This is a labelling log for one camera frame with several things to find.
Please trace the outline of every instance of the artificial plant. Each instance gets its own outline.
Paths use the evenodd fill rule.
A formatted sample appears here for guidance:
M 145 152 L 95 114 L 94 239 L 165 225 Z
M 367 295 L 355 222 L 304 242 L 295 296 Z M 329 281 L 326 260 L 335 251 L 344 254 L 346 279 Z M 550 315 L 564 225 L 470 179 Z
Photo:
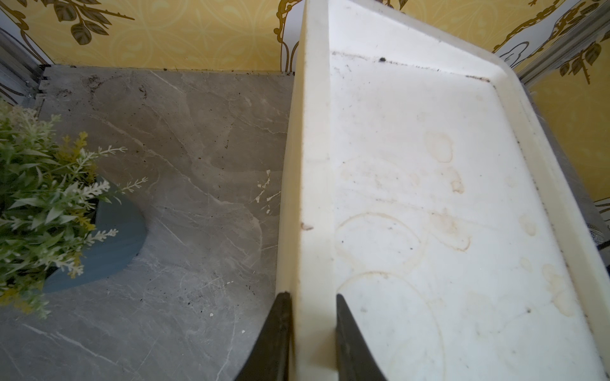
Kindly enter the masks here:
M 82 274 L 84 249 L 117 234 L 96 231 L 98 202 L 119 200 L 116 193 L 146 181 L 110 191 L 108 181 L 96 180 L 95 160 L 126 148 L 88 151 L 85 132 L 58 144 L 52 129 L 58 120 L 39 121 L 34 110 L 0 101 L 0 305 L 40 316 L 48 313 L 45 278 L 53 271 Z

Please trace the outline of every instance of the green leaf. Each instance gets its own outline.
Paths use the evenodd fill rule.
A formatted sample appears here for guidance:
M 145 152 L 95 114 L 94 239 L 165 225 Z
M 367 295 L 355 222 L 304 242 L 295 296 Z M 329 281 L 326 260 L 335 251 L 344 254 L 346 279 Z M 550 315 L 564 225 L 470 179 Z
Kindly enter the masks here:
M 81 8 L 82 15 L 100 24 L 112 25 L 112 23 L 100 12 L 91 8 Z
M 97 25 L 96 23 L 89 21 L 89 20 L 84 20 L 84 23 L 85 23 L 86 27 L 89 28 L 89 30 L 91 30 L 92 32 L 108 36 L 108 32 L 106 32 L 104 30 L 104 28 Z
M 72 227 L 70 225 L 66 226 L 66 229 L 64 230 L 64 232 L 65 232 L 65 234 L 63 235 L 64 240 L 70 241 L 70 240 L 74 239 L 74 229 L 72 229 Z
M 87 45 L 91 42 L 91 32 L 89 32 L 89 29 L 83 23 L 72 25 L 70 32 L 72 32 L 72 37 L 74 37 L 79 45 Z
M 561 74 L 561 76 L 565 76 L 568 72 L 570 71 L 570 63 L 569 62 L 565 62 L 563 65 L 561 65 L 559 67 L 559 73 Z
M 57 15 L 57 19 L 61 21 L 74 21 L 76 20 L 77 13 L 76 9 L 72 4 L 67 2 L 57 1 L 53 4 L 53 9 Z
M 43 243 L 42 246 L 51 247 L 51 246 L 55 245 L 56 243 L 58 243 L 59 240 L 62 239 L 62 237 L 63 237 L 63 232 L 55 235 L 50 240 L 45 241 L 45 243 Z
M 590 65 L 593 65 L 597 57 L 600 56 L 600 53 L 601 45 L 598 43 L 594 43 L 593 45 L 587 48 L 587 51 L 584 53 L 584 59 L 586 59 Z
M 572 74 L 576 75 L 584 66 L 583 59 L 578 58 L 572 62 Z
M 15 201 L 13 203 L 13 205 L 11 205 L 9 207 L 9 209 L 21 207 L 21 206 L 24 206 L 24 205 L 31 205 L 33 207 L 44 207 L 46 204 L 45 204 L 44 201 L 39 200 L 37 198 L 24 198 L 24 199 L 18 199 L 17 201 Z
M 65 223 L 72 221 L 74 218 L 76 218 L 76 216 L 67 216 L 67 215 L 59 216 L 59 223 L 65 224 Z
M 42 217 L 34 217 L 34 219 L 32 220 L 32 224 L 30 225 L 30 230 L 34 230 L 36 229 L 38 226 L 42 225 L 43 223 L 45 223 L 45 219 Z
M 40 184 L 42 184 L 43 178 L 42 172 L 40 171 L 39 167 L 36 167 L 36 173 L 38 174 L 38 185 L 40 186 Z
M 39 163 L 21 164 L 21 165 L 18 165 L 17 167 L 15 167 L 15 170 L 17 171 L 17 173 L 21 173 L 25 169 L 33 168 L 38 165 L 40 165 L 40 164 Z
M 49 155 L 44 154 L 44 153 L 42 153 L 42 152 L 40 152 L 40 151 L 35 151 L 35 150 L 33 150 L 33 149 L 28 149 L 28 148 L 23 149 L 23 150 L 22 150 L 21 152 L 19 152 L 19 153 L 20 153 L 20 154 L 22 154 L 22 155 L 34 155 L 34 156 L 45 156 L 45 157 L 50 157 Z
M 39 162 L 41 163 L 47 163 L 47 164 L 53 164 L 53 165 L 59 165 L 59 163 L 57 163 L 55 160 L 51 159 L 51 158 L 41 158 L 39 160 Z
M 49 214 L 46 215 L 45 224 L 50 223 L 57 217 L 59 217 L 63 213 L 63 208 L 53 207 L 49 211 Z

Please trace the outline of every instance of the metal frame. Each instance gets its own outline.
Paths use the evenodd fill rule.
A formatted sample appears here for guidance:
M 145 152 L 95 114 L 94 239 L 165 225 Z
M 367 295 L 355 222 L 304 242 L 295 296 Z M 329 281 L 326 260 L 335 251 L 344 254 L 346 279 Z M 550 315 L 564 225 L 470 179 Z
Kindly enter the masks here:
M 17 46 L 5 33 L 0 33 L 0 71 L 20 85 L 25 98 L 24 107 L 32 107 L 38 93 L 43 68 Z
M 544 74 L 559 68 L 562 63 L 592 43 L 600 34 L 610 30 L 610 1 L 594 10 L 587 18 L 553 43 L 537 59 L 518 73 L 526 87 L 532 86 Z

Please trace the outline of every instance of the floral wallpaper pattern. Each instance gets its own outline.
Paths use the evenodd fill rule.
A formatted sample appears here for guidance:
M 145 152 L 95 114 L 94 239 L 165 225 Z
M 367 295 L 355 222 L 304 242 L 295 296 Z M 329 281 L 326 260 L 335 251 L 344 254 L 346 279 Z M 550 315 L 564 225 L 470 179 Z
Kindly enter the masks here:
M 41 63 L 291 72 L 305 1 L 0 0 L 0 9 L 18 30 L 12 38 Z M 605 2 L 371 1 L 492 51 L 516 71 Z M 535 86 L 542 112 L 597 199 L 610 196 L 605 44 L 592 43 Z
M 609 37 L 601 36 L 531 88 L 540 112 L 595 201 L 610 197 Z

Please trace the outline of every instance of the white residue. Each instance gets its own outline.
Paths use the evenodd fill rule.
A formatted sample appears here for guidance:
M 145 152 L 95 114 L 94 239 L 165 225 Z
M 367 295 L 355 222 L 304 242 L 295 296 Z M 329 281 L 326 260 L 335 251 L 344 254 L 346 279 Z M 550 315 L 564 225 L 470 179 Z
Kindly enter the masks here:
M 256 196 L 256 198 L 255 198 L 256 202 L 260 202 L 260 197 L 263 195 L 263 193 L 265 193 L 265 189 L 266 189 L 267 185 L 269 185 L 269 183 L 271 182 L 271 175 L 269 175 L 270 173 L 271 173 L 271 170 L 268 169 L 267 170 L 267 181 L 262 186 L 260 184 L 258 184 L 259 188 L 263 188 L 263 190 L 260 191 L 258 196 Z
M 267 201 L 271 201 L 272 198 L 274 198 L 275 196 L 279 195 L 280 193 L 282 193 L 282 191 L 277 192 L 276 194 L 274 194 L 271 197 L 267 197 Z

